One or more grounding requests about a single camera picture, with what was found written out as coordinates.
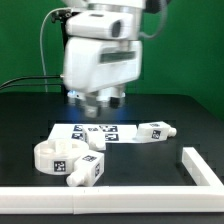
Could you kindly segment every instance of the black table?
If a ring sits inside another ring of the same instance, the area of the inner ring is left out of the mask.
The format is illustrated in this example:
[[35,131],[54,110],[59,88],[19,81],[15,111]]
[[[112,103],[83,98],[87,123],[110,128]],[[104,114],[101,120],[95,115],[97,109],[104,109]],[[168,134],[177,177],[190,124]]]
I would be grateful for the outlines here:
[[[139,124],[165,121],[177,135],[165,142],[107,144],[98,186],[195,185],[181,165],[184,146],[195,147],[216,175],[224,175],[224,123],[182,95],[128,95],[125,106],[96,119],[60,93],[0,94],[0,186],[66,186],[66,176],[34,167],[33,148],[55,123]],[[1,215],[0,223],[223,223],[223,213]]]

